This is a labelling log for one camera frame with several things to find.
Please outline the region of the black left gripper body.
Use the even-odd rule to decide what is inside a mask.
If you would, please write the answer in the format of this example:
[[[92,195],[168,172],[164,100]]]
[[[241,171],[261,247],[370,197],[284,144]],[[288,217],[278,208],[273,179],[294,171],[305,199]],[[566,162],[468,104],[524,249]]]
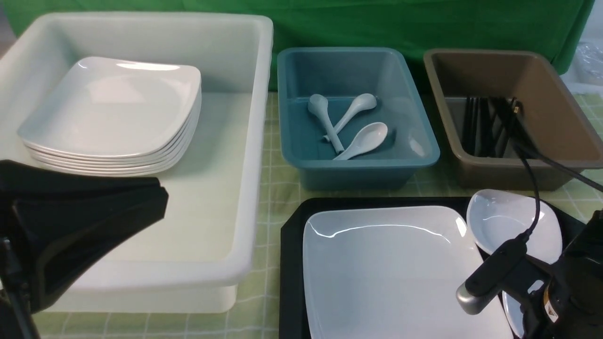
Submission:
[[[164,218],[157,178],[0,165],[1,337],[38,339],[33,314],[54,305],[112,249]]]

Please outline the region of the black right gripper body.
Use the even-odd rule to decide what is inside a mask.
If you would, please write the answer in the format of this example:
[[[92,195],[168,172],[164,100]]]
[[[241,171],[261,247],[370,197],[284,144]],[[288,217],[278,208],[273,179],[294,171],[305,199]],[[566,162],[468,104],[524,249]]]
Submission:
[[[524,339],[600,339],[602,335],[602,211],[553,264],[524,259],[544,284],[522,305]]]

